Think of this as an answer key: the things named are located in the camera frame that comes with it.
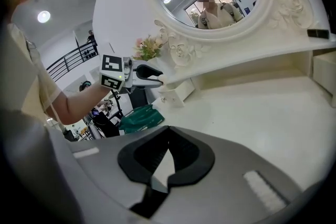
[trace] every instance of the white marker cube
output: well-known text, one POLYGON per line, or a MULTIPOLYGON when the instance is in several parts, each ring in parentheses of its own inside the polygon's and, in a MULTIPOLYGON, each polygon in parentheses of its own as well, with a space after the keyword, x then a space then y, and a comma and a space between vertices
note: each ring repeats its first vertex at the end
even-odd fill
POLYGON ((102 55, 99 73, 102 86, 120 91, 125 84, 123 58, 112 55, 102 55))

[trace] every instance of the beige shirt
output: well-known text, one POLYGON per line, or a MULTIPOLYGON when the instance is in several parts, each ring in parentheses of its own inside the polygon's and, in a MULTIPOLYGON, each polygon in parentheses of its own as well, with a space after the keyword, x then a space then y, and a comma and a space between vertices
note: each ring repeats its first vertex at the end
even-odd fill
POLYGON ((7 30, 9 35, 2 40, 5 47, 2 59, 7 62, 2 64, 4 68, 7 66, 7 83, 2 88, 5 96, 1 99, 1 107, 21 110, 46 123, 45 110, 61 90, 40 62, 37 50, 29 49, 29 53, 23 33, 14 24, 7 25, 7 30))
POLYGON ((202 23, 201 16, 200 16, 198 18, 199 29, 220 29, 220 28, 232 25, 235 22, 238 22, 243 18, 242 14, 235 6, 229 3, 227 3, 226 5, 231 6, 233 13, 234 13, 234 18, 224 8, 221 9, 222 4, 217 4, 217 17, 214 14, 207 12, 206 10, 204 10, 201 13, 202 15, 205 15, 205 18, 207 19, 208 27, 206 27, 202 23))

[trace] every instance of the pink flower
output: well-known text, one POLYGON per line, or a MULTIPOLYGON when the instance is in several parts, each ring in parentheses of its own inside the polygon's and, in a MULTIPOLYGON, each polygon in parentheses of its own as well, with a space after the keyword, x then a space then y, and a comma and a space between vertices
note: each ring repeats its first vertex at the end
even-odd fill
POLYGON ((136 44, 137 44, 137 47, 140 48, 141 47, 140 45, 142 44, 142 38, 137 38, 136 44))

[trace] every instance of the person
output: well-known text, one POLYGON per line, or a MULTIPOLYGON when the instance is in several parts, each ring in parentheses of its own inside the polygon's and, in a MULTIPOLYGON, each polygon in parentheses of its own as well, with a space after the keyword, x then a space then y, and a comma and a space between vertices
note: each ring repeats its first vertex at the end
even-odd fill
MULTIPOLYGON (((84 91, 89 87, 91 87, 91 82, 85 81, 79 86, 79 91, 80 92, 84 91)), ((91 111, 85 117, 85 121, 88 123, 92 120, 95 126, 98 127, 104 133, 105 137, 113 137, 119 135, 118 128, 112 122, 109 121, 109 119, 103 113, 102 109, 100 109, 102 105, 109 103, 111 103, 110 100, 100 101, 93 109, 91 109, 91 111)))
POLYGON ((20 110, 40 119, 47 125, 47 116, 71 125, 81 120, 97 105, 110 89, 96 83, 67 97, 55 84, 39 58, 34 44, 30 43, 12 23, 15 9, 28 0, 3 0, 6 9, 6 26, 1 40, 1 69, 5 85, 2 87, 0 107, 20 110))
POLYGON ((203 11, 198 17, 199 29, 219 29, 243 19, 240 11, 230 3, 215 3, 215 0, 197 0, 203 3, 203 11))
POLYGON ((89 35, 90 36, 88 37, 88 40, 86 41, 86 44, 92 43, 93 48, 95 49, 95 52, 98 55, 97 43, 96 43, 95 35, 93 34, 92 30, 89 31, 89 35))

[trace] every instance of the white strip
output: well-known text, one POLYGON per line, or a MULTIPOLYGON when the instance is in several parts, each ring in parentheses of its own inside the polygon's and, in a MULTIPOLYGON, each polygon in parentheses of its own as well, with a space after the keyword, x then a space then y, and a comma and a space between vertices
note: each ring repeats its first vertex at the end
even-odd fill
POLYGON ((87 157, 87 156, 97 154, 97 153, 99 153, 99 149, 97 147, 93 147, 93 148, 90 148, 89 150, 75 152, 73 156, 76 159, 80 159, 80 158, 87 157))
POLYGON ((286 207, 285 202, 256 171, 249 171, 243 177, 271 214, 275 214, 286 207))

